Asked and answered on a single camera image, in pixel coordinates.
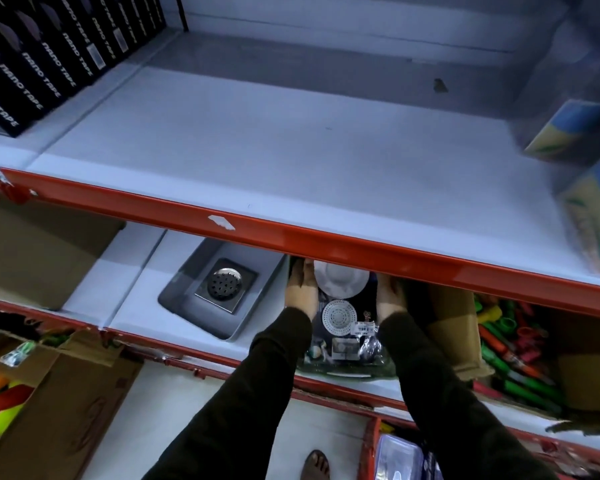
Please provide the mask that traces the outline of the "square steel drain cover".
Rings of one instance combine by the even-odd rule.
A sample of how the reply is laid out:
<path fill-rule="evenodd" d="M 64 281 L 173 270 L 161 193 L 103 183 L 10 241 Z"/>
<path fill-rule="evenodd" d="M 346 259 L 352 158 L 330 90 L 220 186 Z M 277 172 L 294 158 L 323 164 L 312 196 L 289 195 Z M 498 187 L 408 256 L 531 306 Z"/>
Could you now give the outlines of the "square steel drain cover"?
<path fill-rule="evenodd" d="M 200 298 L 230 314 L 252 288 L 258 273 L 231 259 L 219 258 L 195 291 Z"/>

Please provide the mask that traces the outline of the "tall brown cardboard box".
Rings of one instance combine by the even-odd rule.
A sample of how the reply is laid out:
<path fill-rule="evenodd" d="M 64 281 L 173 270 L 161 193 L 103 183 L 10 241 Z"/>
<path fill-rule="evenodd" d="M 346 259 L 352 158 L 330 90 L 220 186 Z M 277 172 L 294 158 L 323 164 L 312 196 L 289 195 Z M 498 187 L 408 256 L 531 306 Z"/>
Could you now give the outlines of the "tall brown cardboard box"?
<path fill-rule="evenodd" d="M 494 374 L 493 368 L 482 358 L 473 293 L 435 284 L 427 288 L 434 313 L 427 332 L 456 375 L 462 381 L 472 381 Z"/>

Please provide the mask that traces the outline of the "clear packet of sink strainers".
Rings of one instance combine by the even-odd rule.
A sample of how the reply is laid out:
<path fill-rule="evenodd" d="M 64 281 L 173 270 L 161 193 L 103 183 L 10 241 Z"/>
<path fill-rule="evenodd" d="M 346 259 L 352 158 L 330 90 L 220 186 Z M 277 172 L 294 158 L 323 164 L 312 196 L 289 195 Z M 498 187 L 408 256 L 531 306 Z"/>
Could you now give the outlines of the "clear packet of sink strainers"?
<path fill-rule="evenodd" d="M 375 274 L 318 260 L 313 268 L 319 304 L 297 370 L 361 381 L 394 378 L 395 365 L 377 338 Z"/>

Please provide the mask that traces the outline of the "person's right hand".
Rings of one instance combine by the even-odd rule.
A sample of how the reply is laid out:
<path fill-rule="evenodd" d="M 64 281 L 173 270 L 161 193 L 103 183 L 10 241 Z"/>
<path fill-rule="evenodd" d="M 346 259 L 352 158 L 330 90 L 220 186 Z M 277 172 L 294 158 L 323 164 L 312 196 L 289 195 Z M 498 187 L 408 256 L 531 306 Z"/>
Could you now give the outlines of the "person's right hand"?
<path fill-rule="evenodd" d="M 377 301 L 377 288 L 376 288 L 376 323 L 380 325 L 384 320 L 389 318 L 395 313 L 407 312 L 407 299 L 405 301 Z"/>

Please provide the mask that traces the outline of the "white shelf with red edge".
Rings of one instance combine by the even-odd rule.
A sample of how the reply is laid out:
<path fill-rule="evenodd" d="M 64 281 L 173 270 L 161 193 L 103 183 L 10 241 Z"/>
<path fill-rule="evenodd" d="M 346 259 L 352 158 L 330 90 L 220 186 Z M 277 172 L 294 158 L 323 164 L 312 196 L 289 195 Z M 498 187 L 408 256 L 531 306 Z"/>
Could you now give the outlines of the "white shelf with red edge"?
<path fill-rule="evenodd" d="M 436 94 L 440 78 L 448 93 Z M 167 30 L 18 138 L 0 186 L 600 317 L 502 71 Z"/>
<path fill-rule="evenodd" d="M 271 323 L 281 311 L 288 278 L 290 258 L 280 261 L 276 273 L 237 338 L 220 340 L 194 327 L 158 304 L 160 292 L 180 266 L 196 252 L 204 238 L 181 232 L 128 223 L 116 236 L 100 259 L 59 311 L 26 306 L 21 301 L 0 300 L 0 310 L 36 317 L 36 320 L 71 323 L 112 334 L 126 344 L 150 349 L 166 356 L 172 364 L 184 368 L 192 365 L 211 374 L 229 372 L 246 356 L 256 334 Z M 296 388 L 343 401 L 354 410 L 368 408 L 386 411 L 396 419 L 411 419 L 406 411 L 396 380 L 355 380 L 342 376 L 316 376 L 300 373 Z M 600 436 L 585 436 L 571 431 L 550 433 L 554 421 L 536 413 L 516 410 L 513 406 L 486 399 L 492 411 L 505 425 L 520 431 L 522 437 L 546 439 L 564 445 L 567 450 L 592 449 L 600 456 Z"/>

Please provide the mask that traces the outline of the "plain brown cardboard box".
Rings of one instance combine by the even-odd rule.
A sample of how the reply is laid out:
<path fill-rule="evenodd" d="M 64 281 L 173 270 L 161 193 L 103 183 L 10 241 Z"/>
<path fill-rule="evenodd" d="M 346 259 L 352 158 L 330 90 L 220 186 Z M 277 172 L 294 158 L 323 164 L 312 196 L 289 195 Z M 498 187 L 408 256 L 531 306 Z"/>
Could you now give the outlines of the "plain brown cardboard box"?
<path fill-rule="evenodd" d="M 124 227 L 112 217 L 0 197 L 0 301 L 61 309 Z"/>

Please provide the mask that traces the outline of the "wide brown cardboard box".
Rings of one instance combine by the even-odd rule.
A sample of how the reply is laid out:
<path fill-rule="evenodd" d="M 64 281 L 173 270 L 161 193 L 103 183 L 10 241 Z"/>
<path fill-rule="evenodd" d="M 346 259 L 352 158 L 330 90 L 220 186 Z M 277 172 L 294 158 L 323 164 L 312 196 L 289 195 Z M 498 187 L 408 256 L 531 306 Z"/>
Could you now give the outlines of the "wide brown cardboard box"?
<path fill-rule="evenodd" d="M 549 317 L 568 407 L 600 413 L 600 318 L 563 310 Z"/>

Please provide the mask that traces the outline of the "row of black tape boxes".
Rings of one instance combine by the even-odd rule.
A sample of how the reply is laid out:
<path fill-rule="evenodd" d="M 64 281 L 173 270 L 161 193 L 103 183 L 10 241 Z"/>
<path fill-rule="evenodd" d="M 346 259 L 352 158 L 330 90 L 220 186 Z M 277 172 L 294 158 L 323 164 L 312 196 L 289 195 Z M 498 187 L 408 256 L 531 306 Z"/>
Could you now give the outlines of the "row of black tape boxes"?
<path fill-rule="evenodd" d="M 160 0 L 0 0 L 0 135 L 18 137 L 165 27 Z"/>

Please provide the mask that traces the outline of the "grey cardboard tray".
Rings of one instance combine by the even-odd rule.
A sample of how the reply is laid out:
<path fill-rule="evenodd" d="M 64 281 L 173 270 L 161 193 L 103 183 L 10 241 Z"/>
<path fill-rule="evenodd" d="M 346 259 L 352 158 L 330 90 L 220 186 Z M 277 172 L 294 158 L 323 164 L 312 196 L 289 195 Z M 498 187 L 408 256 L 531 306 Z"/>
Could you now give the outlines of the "grey cardboard tray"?
<path fill-rule="evenodd" d="M 252 288 L 230 314 L 200 298 L 195 291 L 219 258 L 231 259 L 258 273 Z M 161 291 L 158 303 L 216 339 L 234 341 L 256 311 L 287 258 L 274 251 L 205 238 Z"/>

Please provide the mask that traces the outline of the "person's left forearm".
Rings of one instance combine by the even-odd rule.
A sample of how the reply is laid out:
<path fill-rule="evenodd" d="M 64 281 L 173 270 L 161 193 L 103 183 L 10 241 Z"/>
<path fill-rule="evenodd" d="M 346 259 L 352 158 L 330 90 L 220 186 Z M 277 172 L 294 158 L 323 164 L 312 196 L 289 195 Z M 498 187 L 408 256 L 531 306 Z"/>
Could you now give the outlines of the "person's left forearm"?
<path fill-rule="evenodd" d="M 264 480 L 312 324 L 286 307 L 142 480 Z"/>

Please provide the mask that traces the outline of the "person's left hand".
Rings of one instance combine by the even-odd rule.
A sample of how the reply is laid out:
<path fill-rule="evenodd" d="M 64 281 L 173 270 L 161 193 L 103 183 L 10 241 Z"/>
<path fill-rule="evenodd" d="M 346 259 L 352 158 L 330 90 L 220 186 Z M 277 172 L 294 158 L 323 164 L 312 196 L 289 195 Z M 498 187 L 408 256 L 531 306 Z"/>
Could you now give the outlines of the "person's left hand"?
<path fill-rule="evenodd" d="M 293 307 L 304 312 L 314 320 L 319 308 L 319 286 L 317 290 L 308 287 L 288 287 L 285 290 L 285 307 Z"/>

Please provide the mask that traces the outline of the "clear plastic container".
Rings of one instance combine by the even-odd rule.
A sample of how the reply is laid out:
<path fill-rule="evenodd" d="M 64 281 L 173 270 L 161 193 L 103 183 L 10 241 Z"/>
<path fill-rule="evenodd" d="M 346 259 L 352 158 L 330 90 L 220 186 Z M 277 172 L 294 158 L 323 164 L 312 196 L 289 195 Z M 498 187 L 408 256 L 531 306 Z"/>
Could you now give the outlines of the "clear plastic container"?
<path fill-rule="evenodd" d="M 417 444 L 382 434 L 376 450 L 374 480 L 421 480 L 424 453 Z"/>

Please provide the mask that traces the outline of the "pile of colourful markers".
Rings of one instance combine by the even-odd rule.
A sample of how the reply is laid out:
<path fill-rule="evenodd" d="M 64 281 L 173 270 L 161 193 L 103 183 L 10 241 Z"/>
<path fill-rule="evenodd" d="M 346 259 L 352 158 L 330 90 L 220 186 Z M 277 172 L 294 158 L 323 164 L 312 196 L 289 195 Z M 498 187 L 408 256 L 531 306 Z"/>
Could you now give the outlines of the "pile of colourful markers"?
<path fill-rule="evenodd" d="M 497 401 L 561 417 L 566 399 L 553 370 L 546 312 L 524 301 L 474 293 L 482 359 L 494 371 L 481 386 Z"/>

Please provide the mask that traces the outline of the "person's right forearm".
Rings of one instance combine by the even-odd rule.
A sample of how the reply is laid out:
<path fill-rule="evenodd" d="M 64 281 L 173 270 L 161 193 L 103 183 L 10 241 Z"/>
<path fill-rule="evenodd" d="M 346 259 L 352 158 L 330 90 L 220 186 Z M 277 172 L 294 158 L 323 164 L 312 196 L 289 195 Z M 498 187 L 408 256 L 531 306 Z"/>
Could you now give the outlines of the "person's right forearm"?
<path fill-rule="evenodd" d="M 559 480 L 457 377 L 408 312 L 384 318 L 377 336 L 444 480 Z"/>

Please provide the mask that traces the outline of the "blue yellow sponge packet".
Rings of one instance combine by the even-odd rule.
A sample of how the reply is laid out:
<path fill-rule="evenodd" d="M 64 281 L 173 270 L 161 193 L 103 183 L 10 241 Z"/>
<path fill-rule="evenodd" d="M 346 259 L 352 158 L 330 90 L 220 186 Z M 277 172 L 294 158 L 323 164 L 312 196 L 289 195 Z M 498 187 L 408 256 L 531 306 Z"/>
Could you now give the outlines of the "blue yellow sponge packet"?
<path fill-rule="evenodd" d="M 600 273 L 600 160 L 558 195 L 573 239 L 595 272 Z"/>
<path fill-rule="evenodd" d="M 599 122 L 600 40 L 567 17 L 514 99 L 509 129 L 521 152 L 549 161 Z"/>

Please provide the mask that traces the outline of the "printed open cardboard box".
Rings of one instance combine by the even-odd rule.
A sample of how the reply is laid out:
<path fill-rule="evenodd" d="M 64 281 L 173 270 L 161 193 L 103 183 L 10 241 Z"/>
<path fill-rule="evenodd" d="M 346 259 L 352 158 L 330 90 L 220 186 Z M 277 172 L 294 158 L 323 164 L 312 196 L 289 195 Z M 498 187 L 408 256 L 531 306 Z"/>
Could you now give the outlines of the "printed open cardboard box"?
<path fill-rule="evenodd" d="M 143 366 L 97 363 L 0 333 L 0 373 L 35 387 L 0 437 L 0 480 L 80 480 Z"/>

